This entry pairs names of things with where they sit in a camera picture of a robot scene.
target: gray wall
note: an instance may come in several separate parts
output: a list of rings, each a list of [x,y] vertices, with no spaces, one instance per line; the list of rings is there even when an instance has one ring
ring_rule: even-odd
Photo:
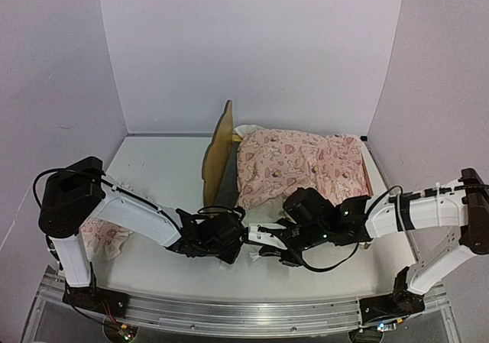
[[[400,0],[101,0],[129,131],[366,134]]]
[[[0,339],[20,338],[51,257],[40,171],[112,158],[126,134],[99,0],[0,0]]]
[[[403,0],[369,141],[392,183],[418,189],[474,167],[489,182],[489,0]],[[418,235],[425,251],[439,235]],[[445,278],[464,341],[489,336],[489,258]]]

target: folded cloth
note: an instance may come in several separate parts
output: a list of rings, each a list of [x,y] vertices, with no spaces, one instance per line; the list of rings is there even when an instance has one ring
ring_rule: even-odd
[[[297,188],[314,188],[337,205],[368,194],[361,141],[346,134],[260,129],[243,138],[238,151],[238,205],[257,207]]]
[[[121,246],[132,231],[110,222],[88,218],[82,225],[85,249],[90,256],[111,260],[121,253]]]

